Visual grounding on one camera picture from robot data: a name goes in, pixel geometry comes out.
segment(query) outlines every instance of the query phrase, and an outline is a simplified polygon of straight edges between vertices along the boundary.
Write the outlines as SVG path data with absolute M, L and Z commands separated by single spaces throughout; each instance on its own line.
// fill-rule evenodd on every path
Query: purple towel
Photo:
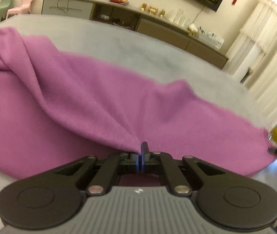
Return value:
M 0 171 L 24 178 L 80 157 L 150 150 L 249 175 L 269 165 L 267 131 L 198 98 L 44 36 L 0 29 Z

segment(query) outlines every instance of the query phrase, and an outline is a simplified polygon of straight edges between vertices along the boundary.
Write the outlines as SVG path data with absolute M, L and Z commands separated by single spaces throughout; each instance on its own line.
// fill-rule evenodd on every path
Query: cabinet drawer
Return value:
M 207 62 L 210 62 L 212 65 L 220 69 L 222 69 L 227 62 L 226 57 L 220 55 L 219 53 L 206 47 L 205 45 L 198 43 L 195 40 L 190 40 L 185 50 Z
M 93 3 L 87 2 L 87 1 L 43 0 L 42 14 L 89 19 L 92 11 L 92 7 L 93 7 Z
M 189 38 L 181 33 L 163 26 L 160 23 L 154 23 L 144 18 L 140 20 L 136 31 L 184 50 L 189 43 Z

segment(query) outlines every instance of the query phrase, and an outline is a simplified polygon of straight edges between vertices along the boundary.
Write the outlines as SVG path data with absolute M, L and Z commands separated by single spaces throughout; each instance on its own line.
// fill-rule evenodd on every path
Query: gray bed sheet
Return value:
M 96 57 L 160 83 L 184 79 L 201 98 L 270 129 L 247 90 L 208 62 L 151 37 L 103 23 L 51 15 L 18 15 L 0 23 L 21 35 L 46 35 L 61 51 Z M 254 179 L 277 190 L 277 160 Z M 0 190 L 12 178 L 0 173 Z
M 21 35 L 46 35 L 61 51 L 89 55 L 160 83 L 186 80 L 201 98 L 271 129 L 246 88 L 210 63 L 152 37 L 108 24 L 54 15 L 17 15 L 2 21 Z

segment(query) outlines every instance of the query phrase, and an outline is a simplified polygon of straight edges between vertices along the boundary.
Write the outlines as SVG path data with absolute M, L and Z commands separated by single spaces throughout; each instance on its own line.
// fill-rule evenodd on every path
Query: gray gripper base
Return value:
M 46 230 L 4 227 L 0 234 L 237 234 L 205 220 L 187 198 L 165 187 L 112 187 L 89 198 L 71 220 Z M 267 228 L 249 234 L 276 234 Z

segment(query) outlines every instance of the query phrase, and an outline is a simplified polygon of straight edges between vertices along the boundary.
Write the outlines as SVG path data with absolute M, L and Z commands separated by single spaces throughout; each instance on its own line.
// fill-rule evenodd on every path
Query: pink chair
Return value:
M 6 14 L 6 19 L 8 19 L 9 14 L 30 14 L 30 5 L 33 0 L 22 0 L 22 5 L 20 7 L 15 7 L 8 10 Z

